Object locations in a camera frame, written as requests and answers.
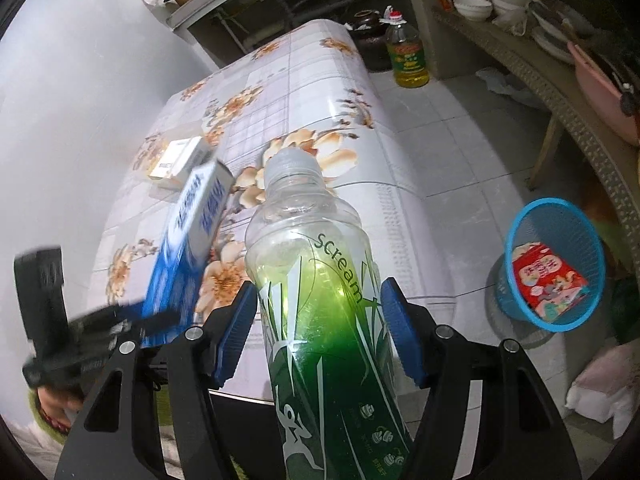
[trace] white wall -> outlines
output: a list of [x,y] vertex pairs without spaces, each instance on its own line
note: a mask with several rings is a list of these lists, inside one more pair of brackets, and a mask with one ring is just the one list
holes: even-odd
[[208,70],[141,0],[27,0],[0,40],[0,413],[30,420],[14,255],[60,244],[83,307],[126,166],[164,102]]

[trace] red package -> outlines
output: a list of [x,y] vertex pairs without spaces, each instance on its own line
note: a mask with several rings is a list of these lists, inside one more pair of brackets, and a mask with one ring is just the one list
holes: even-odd
[[518,290],[544,321],[555,321],[589,291],[587,280],[540,242],[517,247],[511,261]]

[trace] blue mesh basket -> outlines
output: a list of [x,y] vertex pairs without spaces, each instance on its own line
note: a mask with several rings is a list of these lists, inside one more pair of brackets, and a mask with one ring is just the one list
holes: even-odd
[[[546,322],[529,307],[516,284],[511,254],[527,242],[542,242],[577,270],[589,292],[573,308]],[[550,332],[572,330],[589,319],[602,296],[605,264],[602,245],[589,219],[575,205],[559,198],[541,198],[527,205],[513,221],[504,245],[495,297],[509,317],[529,321]]]

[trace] tiled floor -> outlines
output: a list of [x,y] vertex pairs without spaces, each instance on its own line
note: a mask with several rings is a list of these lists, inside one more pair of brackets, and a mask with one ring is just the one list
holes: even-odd
[[[391,73],[372,74],[372,79],[400,143],[414,161],[434,238],[442,244],[453,276],[453,326],[482,343],[519,340],[567,415],[566,391],[607,336],[604,310],[598,309],[579,329],[553,335],[504,316],[495,304],[494,283],[504,237],[525,204],[542,196],[578,200],[587,171],[579,150],[571,139],[563,139],[540,187],[531,192],[526,179],[542,145],[548,114],[489,92],[473,75],[434,80],[419,89],[398,88]],[[472,385],[456,478],[471,468],[481,391],[481,383]],[[410,430],[416,431],[426,393],[405,395],[399,402]],[[568,426],[583,469],[593,470],[606,457],[610,442],[593,436],[586,422]]]

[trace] packaging box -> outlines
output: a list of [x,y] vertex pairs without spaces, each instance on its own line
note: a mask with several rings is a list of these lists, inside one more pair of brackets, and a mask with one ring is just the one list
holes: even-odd
[[178,310],[180,324],[146,338],[144,346],[168,343],[192,324],[202,274],[233,182],[231,172],[220,161],[191,171],[169,215],[142,307],[145,317],[169,308]]
[[149,178],[159,187],[182,189],[192,169],[202,164],[209,153],[210,148],[204,137],[172,140]]

